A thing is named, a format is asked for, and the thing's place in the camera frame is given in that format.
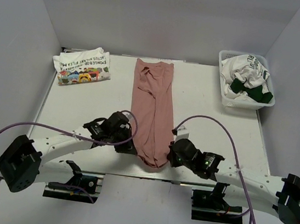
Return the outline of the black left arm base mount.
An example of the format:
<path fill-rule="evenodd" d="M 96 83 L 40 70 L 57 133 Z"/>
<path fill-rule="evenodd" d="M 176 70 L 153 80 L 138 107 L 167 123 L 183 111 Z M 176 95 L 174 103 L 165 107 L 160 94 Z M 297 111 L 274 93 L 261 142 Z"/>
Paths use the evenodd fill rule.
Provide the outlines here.
<path fill-rule="evenodd" d="M 100 195 L 104 176 L 104 174 L 73 171 L 57 173 L 46 182 L 43 196 L 94 204 Z"/>

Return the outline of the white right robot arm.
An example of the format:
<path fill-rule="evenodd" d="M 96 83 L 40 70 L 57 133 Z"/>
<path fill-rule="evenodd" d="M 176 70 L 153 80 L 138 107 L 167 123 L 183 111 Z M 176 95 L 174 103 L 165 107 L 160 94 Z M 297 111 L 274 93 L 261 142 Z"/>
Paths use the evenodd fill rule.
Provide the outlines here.
<path fill-rule="evenodd" d="M 169 146 L 168 161 L 173 168 L 184 166 L 196 176 L 213 180 L 216 190 L 211 201 L 218 209 L 244 206 L 276 216 L 284 224 L 300 224 L 300 177 L 257 175 L 238 169 L 223 156 L 201 152 L 189 139 Z"/>

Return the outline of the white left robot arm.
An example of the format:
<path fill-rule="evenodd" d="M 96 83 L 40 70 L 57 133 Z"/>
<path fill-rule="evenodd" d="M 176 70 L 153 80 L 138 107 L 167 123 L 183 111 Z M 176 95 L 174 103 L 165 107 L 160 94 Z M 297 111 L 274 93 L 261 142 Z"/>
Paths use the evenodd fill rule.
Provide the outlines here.
<path fill-rule="evenodd" d="M 117 111 L 109 118 L 97 118 L 73 131 L 41 139 L 18 136 L 0 156 L 0 172 L 11 192 L 21 192 L 33 183 L 90 196 L 89 182 L 73 161 L 63 156 L 100 146 L 112 146 L 118 153 L 136 155 L 133 138 L 138 122 L 130 111 Z"/>

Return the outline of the dark green t-shirt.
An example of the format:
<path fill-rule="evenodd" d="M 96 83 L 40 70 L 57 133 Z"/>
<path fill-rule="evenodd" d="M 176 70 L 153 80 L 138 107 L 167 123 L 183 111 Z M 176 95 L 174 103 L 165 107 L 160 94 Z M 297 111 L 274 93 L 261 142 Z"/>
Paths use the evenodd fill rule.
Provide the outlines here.
<path fill-rule="evenodd" d="M 255 88 L 248 88 L 245 87 L 244 84 L 237 78 L 233 80 L 233 82 L 230 85 L 230 88 L 233 91 L 233 93 L 236 94 L 239 92 L 246 92 L 246 94 L 256 102 L 268 104 L 273 99 L 273 93 L 269 91 L 266 93 L 262 92 L 263 90 L 262 85 L 257 86 Z"/>

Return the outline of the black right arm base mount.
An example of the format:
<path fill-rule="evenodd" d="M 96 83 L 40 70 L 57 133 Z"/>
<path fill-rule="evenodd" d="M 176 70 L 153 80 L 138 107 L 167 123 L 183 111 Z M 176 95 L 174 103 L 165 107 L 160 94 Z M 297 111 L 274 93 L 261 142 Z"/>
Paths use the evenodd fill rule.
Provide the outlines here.
<path fill-rule="evenodd" d="M 222 224 L 242 224 L 243 208 L 229 206 L 222 198 L 213 199 L 210 191 L 194 189 L 191 196 L 191 219 Z"/>

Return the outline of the white t-shirt green lettering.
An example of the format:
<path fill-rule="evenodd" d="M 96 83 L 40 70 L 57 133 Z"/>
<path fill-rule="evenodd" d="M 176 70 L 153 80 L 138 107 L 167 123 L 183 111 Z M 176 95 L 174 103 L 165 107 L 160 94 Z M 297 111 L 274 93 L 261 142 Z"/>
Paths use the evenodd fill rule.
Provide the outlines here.
<path fill-rule="evenodd" d="M 222 60 L 221 66 L 220 75 L 226 83 L 232 84 L 238 79 L 248 89 L 262 86 L 262 92 L 268 92 L 267 81 L 270 73 L 257 57 L 251 54 L 239 55 Z"/>

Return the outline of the pink t-shirt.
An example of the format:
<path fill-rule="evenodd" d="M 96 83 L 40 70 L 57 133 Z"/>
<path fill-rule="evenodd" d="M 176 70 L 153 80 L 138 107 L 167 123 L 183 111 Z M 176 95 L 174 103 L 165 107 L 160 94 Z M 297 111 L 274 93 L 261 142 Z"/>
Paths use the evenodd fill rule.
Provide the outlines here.
<path fill-rule="evenodd" d="M 138 157 L 151 168 L 167 163 L 173 141 L 173 76 L 173 64 L 136 61 L 131 112 L 138 125 L 133 126 L 133 142 Z"/>

